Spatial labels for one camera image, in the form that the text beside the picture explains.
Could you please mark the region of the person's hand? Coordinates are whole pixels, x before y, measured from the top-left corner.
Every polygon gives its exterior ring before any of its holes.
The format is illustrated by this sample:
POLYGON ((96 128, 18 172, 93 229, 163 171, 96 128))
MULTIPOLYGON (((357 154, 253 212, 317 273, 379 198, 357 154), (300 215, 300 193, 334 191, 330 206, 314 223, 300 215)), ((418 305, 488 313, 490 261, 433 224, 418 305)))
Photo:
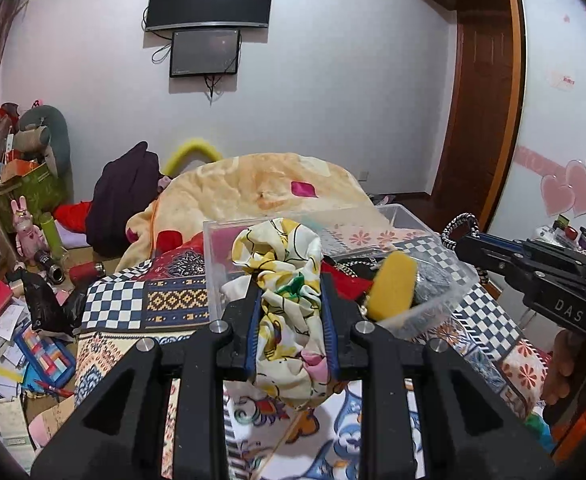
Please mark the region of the person's hand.
POLYGON ((570 378, 582 343, 583 339, 570 330, 562 330, 556 336, 542 392, 547 405, 555 405, 571 392, 570 378))

